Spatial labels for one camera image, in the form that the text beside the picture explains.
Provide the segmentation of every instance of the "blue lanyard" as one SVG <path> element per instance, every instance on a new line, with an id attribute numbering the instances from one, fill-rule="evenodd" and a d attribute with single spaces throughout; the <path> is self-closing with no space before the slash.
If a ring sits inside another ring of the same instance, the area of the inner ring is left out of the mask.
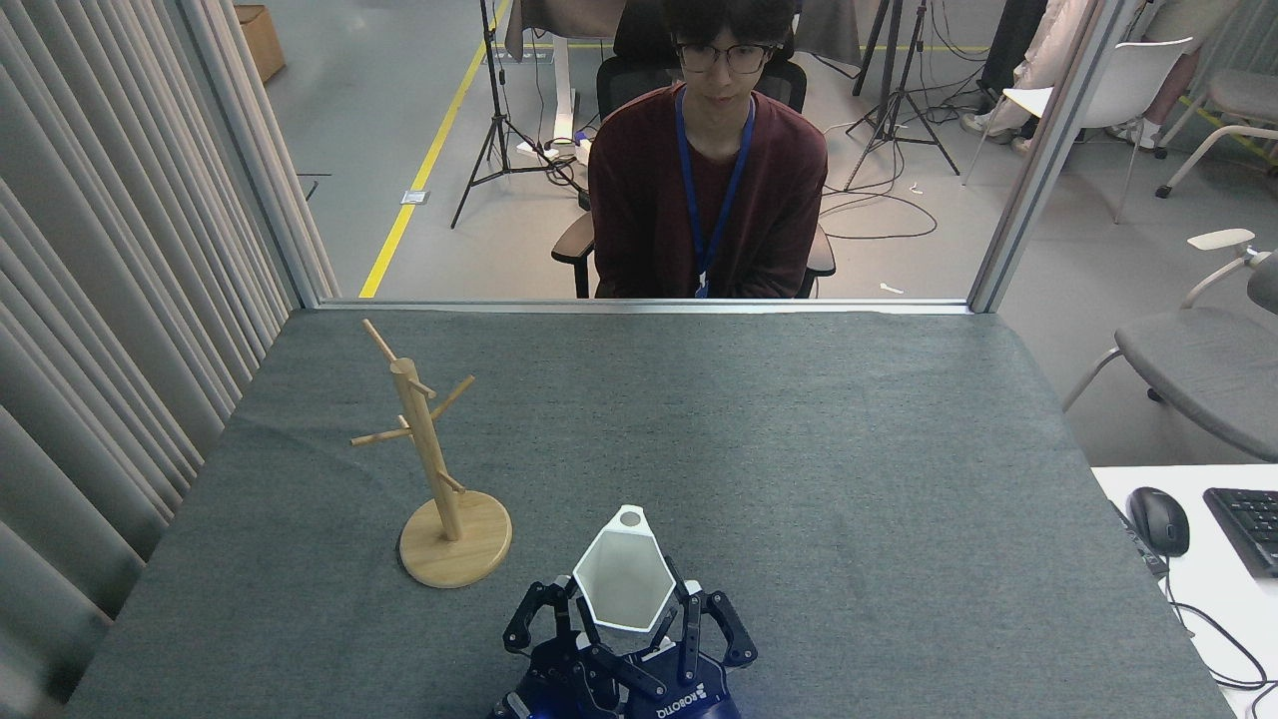
<path id="1" fill-rule="evenodd" d="M 680 88 L 675 100 L 675 128 L 679 130 L 679 163 L 684 170 L 684 193 L 688 195 L 688 216 L 693 223 L 693 243 L 697 249 L 697 294 L 698 298 L 709 296 L 709 281 L 705 278 L 714 261 L 714 252 L 718 249 L 720 239 L 723 236 L 723 227 L 727 225 L 727 216 L 732 211 L 732 199 L 736 197 L 736 186 L 741 180 L 741 171 L 745 169 L 745 157 L 750 153 L 750 138 L 754 135 L 754 97 L 750 97 L 750 114 L 745 117 L 745 129 L 741 132 L 741 149 L 736 153 L 736 165 L 732 167 L 732 176 L 727 180 L 727 192 L 723 194 L 723 206 L 720 207 L 718 220 L 714 222 L 714 231 L 711 232 L 709 243 L 702 234 L 702 213 L 697 209 L 697 188 L 693 186 L 693 161 L 688 151 L 688 128 L 684 125 L 684 95 L 688 88 Z"/>

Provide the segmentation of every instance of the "white desk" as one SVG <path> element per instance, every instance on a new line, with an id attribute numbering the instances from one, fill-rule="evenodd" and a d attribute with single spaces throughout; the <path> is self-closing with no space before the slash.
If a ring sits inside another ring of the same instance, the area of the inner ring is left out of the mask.
<path id="1" fill-rule="evenodd" d="M 1190 522 L 1190 550 L 1173 557 L 1172 594 L 1194 605 L 1233 635 L 1278 679 L 1278 580 L 1256 580 L 1242 566 L 1212 511 L 1203 502 L 1208 488 L 1278 489 L 1278 466 L 1223 465 L 1200 467 L 1094 467 L 1105 496 L 1126 512 L 1127 496 L 1151 487 L 1176 498 Z M 1255 679 L 1255 669 L 1210 626 L 1185 613 L 1203 660 L 1229 677 Z M 1220 690 L 1241 718 L 1256 692 Z M 1261 700 L 1260 719 L 1278 718 L 1278 690 Z"/>

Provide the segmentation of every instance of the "wooden stand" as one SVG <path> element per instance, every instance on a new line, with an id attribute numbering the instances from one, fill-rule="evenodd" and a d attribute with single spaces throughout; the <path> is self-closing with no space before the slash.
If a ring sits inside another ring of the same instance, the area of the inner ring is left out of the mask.
<path id="1" fill-rule="evenodd" d="M 373 323 L 368 319 L 363 323 L 390 363 L 391 379 L 395 381 L 404 414 L 399 416 L 397 430 L 359 437 L 350 444 L 363 447 L 387 439 L 413 438 L 435 497 L 413 513 L 400 534 L 404 568 L 413 579 L 432 587 L 455 589 L 478 582 L 492 573 L 510 552 L 510 515 L 492 497 L 468 492 L 449 475 L 440 438 L 435 434 L 435 420 L 470 387 L 474 378 L 466 378 L 431 411 L 426 402 L 435 400 L 436 393 L 418 379 L 412 359 L 396 356 Z"/>

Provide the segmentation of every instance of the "computer mouse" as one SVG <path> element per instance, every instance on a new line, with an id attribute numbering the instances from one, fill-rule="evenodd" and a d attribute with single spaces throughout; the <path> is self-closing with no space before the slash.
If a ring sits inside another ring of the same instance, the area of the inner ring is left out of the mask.
<path id="1" fill-rule="evenodd" d="M 1160 489 L 1140 488 L 1127 498 L 1131 525 L 1155 554 L 1180 557 L 1190 550 L 1185 508 Z"/>

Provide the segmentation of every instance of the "tripod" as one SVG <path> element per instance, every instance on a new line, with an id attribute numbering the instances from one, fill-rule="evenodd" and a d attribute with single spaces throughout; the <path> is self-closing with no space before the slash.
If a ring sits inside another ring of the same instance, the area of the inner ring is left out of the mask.
<path id="1" fill-rule="evenodd" d="M 870 123 L 874 125 L 874 134 L 870 137 L 869 142 L 865 143 L 865 149 L 861 151 L 861 156 L 856 161 L 856 166 L 852 167 L 852 174 L 847 176 L 847 183 L 843 185 L 843 189 L 849 189 L 852 186 L 852 178 L 855 178 L 856 172 L 861 169 L 861 163 L 865 162 L 865 157 L 868 157 L 870 152 L 878 149 L 879 147 L 882 147 L 888 142 L 912 142 L 915 144 L 935 144 L 937 148 L 941 149 L 941 153 L 946 157 L 946 161 L 950 162 L 950 169 L 952 169 L 956 175 L 960 174 L 958 166 L 955 165 L 955 161 L 950 157 L 950 153 L 946 152 L 946 146 L 941 143 L 941 138 L 938 138 L 937 133 L 933 132 L 932 124 L 928 121 L 927 115 L 923 112 L 923 110 L 919 109 L 919 105 L 914 101 L 912 97 L 910 97 L 910 93 L 905 89 L 905 83 L 910 78 L 910 65 L 914 61 L 914 56 L 916 54 L 923 52 L 923 18 L 928 13 L 928 0 L 919 0 L 919 9 L 915 13 L 915 20 L 914 20 L 914 33 L 910 36 L 910 49 L 905 54 L 905 68 L 901 70 L 901 82 L 897 83 L 897 86 L 891 92 L 888 92 L 887 88 L 892 86 L 892 69 L 893 69 L 893 61 L 896 59 L 896 43 L 901 33 L 902 0 L 879 0 L 878 13 L 874 15 L 874 28 L 870 31 L 869 46 L 865 50 L 865 64 L 866 65 L 869 64 L 870 54 L 874 49 L 874 42 L 878 40 L 879 29 L 883 26 L 883 15 L 887 13 L 887 5 L 889 1 L 892 3 L 892 18 L 888 26 L 888 34 L 891 37 L 888 38 L 887 42 L 887 57 L 883 61 L 883 87 L 881 89 L 879 103 L 872 107 L 870 111 L 865 112 L 865 115 L 861 116 L 861 119 L 852 123 L 852 125 L 845 130 L 845 134 L 851 135 L 852 130 L 856 129 L 861 123 Z M 860 93 L 864 78 L 865 74 L 861 73 L 861 78 L 858 79 L 856 86 L 852 89 L 854 95 Z M 928 130 L 928 137 L 930 137 L 932 139 L 916 139 L 916 138 L 897 135 L 896 117 L 901 111 L 902 101 L 910 103 L 910 107 L 914 109 L 914 114 L 919 117 L 919 121 L 923 123 L 923 128 Z M 877 121 L 870 119 L 875 112 L 878 112 Z"/>
<path id="2" fill-rule="evenodd" d="M 466 203 L 466 197 L 470 194 L 470 188 L 481 185 L 488 180 L 497 179 L 504 175 L 510 175 L 515 172 L 541 172 L 544 167 L 515 167 L 510 163 L 510 149 L 506 148 L 506 130 L 512 132 L 519 135 L 533 152 L 546 162 L 546 165 L 557 174 L 565 183 L 576 188 L 578 193 L 584 193 L 585 189 L 576 184 L 562 167 L 551 161 L 546 156 L 542 147 L 529 138 L 527 134 L 519 132 L 514 124 L 511 124 L 510 117 L 501 110 L 501 100 L 497 97 L 497 70 L 493 68 L 492 60 L 492 41 L 493 34 L 496 34 L 497 28 L 489 23 L 488 19 L 488 5 L 487 0 L 479 0 L 479 15 L 483 18 L 483 50 L 488 60 L 488 87 L 492 89 L 492 123 L 488 125 L 488 134 L 484 137 L 483 146 L 479 147 L 479 156 L 475 157 L 475 166 L 470 170 L 470 179 L 466 180 L 466 188 L 461 192 L 461 201 L 458 202 L 458 211 L 452 213 L 452 223 L 449 229 L 456 229 L 458 217 L 461 216 L 461 207 Z M 501 84 L 506 84 L 506 73 L 502 72 Z M 492 171 L 479 179 L 475 175 L 479 174 L 479 165 L 483 162 L 484 156 L 492 156 L 493 149 L 497 151 L 497 156 L 501 158 L 501 169 Z"/>

